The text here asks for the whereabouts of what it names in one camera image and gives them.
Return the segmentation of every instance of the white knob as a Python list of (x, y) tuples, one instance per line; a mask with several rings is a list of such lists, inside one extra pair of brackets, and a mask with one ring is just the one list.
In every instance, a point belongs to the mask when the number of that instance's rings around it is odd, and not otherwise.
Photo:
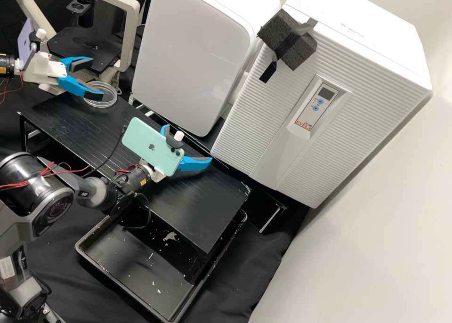
[(178, 142), (182, 142), (183, 138), (184, 138), (184, 133), (182, 131), (176, 131), (176, 134), (174, 135), (174, 139)]
[(39, 28), (36, 31), (36, 37), (38, 37), (40, 40), (44, 40), (46, 38), (47, 32), (44, 29)]

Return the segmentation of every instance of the red wire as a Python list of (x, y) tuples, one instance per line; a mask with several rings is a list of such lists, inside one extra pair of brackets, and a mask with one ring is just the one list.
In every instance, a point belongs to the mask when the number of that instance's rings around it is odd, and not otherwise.
[[(47, 178), (47, 177), (50, 177), (50, 176), (60, 175), (60, 174), (62, 174), (62, 173), (67, 173), (67, 172), (82, 172), (82, 171), (85, 171), (86, 169), (88, 169), (88, 168), (91, 167), (90, 165), (87, 165), (86, 167), (84, 167), (83, 169), (80, 169), (80, 170), (65, 170), (65, 171), (54, 172), (54, 173), (45, 175), (45, 173), (46, 173), (47, 171), (50, 170), (50, 168), (51, 168), (51, 166), (52, 166), (53, 164), (54, 164), (54, 162), (50, 162), (50, 163), (48, 164), (48, 166), (46, 166), (45, 169), (44, 169), (43, 171), (41, 171), (39, 174), (40, 174), (41, 176), (43, 176), (44, 178)], [(23, 187), (23, 186), (27, 186), (27, 185), (28, 185), (28, 181), (22, 181), (22, 182), (19, 182), (19, 183), (13, 183), (13, 184), (5, 184), (5, 185), (2, 185), (2, 186), (0, 186), (0, 189), (6, 188), (6, 187), (14, 187), (14, 186), (20, 186), (20, 187)]]
[(119, 170), (116, 170), (116, 171), (114, 172), (114, 174), (117, 175), (117, 174), (119, 174), (119, 173), (129, 173), (129, 172), (130, 172), (130, 170), (119, 169)]
[(15, 89), (15, 90), (7, 90), (8, 84), (9, 84), (9, 80), (6, 82), (6, 85), (5, 85), (5, 88), (4, 88), (3, 92), (0, 94), (0, 96), (3, 96), (1, 98), (0, 105), (2, 105), (3, 102), (5, 101), (7, 93), (19, 91), (20, 89), (22, 89), (24, 87), (24, 80), (22, 79), (22, 74), (19, 75), (19, 78), (20, 78), (20, 88)]
[(41, 171), (39, 174), (40, 174), (41, 176), (44, 176), (44, 174), (45, 174), (47, 171), (50, 170), (50, 168), (52, 167), (53, 163), (54, 163), (54, 162), (50, 162), (50, 163), (46, 166), (46, 168), (45, 168), (43, 171)]
[(86, 169), (90, 168), (91, 165), (87, 165), (86, 167), (84, 167), (83, 169), (80, 170), (65, 170), (65, 171), (60, 171), (60, 172), (54, 172), (48, 175), (44, 175), (45, 178), (50, 177), (50, 176), (54, 176), (54, 175), (61, 175), (62, 173), (68, 173), (68, 172), (82, 172), (85, 171)]

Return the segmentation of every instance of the label sticker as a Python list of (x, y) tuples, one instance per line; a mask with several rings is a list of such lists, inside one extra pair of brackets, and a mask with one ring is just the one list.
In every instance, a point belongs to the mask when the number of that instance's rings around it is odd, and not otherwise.
[(8, 256), (6, 258), (0, 259), (0, 277), (5, 280), (5, 279), (10, 278), (15, 275), (16, 275), (16, 273), (14, 272), (14, 267), (13, 267), (13, 262), (11, 260), (11, 257)]

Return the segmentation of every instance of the black cable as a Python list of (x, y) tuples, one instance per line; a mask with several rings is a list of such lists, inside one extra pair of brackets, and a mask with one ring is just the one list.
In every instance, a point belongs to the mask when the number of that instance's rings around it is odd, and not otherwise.
[(103, 161), (102, 164), (99, 165), (99, 166), (98, 166), (97, 168), (95, 168), (94, 170), (91, 170), (90, 172), (84, 174), (84, 175), (82, 176), (82, 178), (86, 178), (86, 177), (91, 176), (94, 172), (96, 172), (97, 170), (99, 170), (105, 163), (108, 162), (108, 160), (113, 156), (114, 152), (116, 151), (116, 148), (118, 147), (119, 142), (121, 141), (122, 135), (124, 135), (124, 132), (126, 132), (126, 129), (127, 129), (127, 126), (126, 126), (126, 125), (123, 125), (123, 126), (122, 126), (122, 130), (121, 130), (121, 134), (119, 135), (118, 140), (116, 141), (116, 144), (114, 145), (114, 148), (113, 148), (113, 150), (112, 150), (112, 153), (107, 157), (107, 159), (106, 159), (105, 161)]
[(135, 194), (135, 198), (137, 198), (138, 196), (143, 197), (146, 202), (147, 202), (147, 206), (146, 206), (146, 210), (147, 210), (147, 221), (146, 224), (143, 226), (122, 226), (123, 229), (129, 229), (129, 230), (140, 230), (140, 229), (144, 229), (145, 227), (147, 227), (149, 225), (149, 223), (151, 222), (151, 218), (152, 218), (152, 212), (151, 212), (151, 204), (149, 203), (148, 198), (142, 194), (142, 193), (136, 193)]

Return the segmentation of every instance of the white appliance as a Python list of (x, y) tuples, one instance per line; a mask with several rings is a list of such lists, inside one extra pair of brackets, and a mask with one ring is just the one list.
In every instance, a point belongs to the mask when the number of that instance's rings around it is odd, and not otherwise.
[(264, 45), (211, 154), (316, 208), (425, 98), (431, 83), (416, 29), (367, 0), (287, 0), (318, 21), (317, 51), (292, 71)]
[(133, 97), (208, 134), (260, 49), (256, 35), (279, 0), (151, 0)]

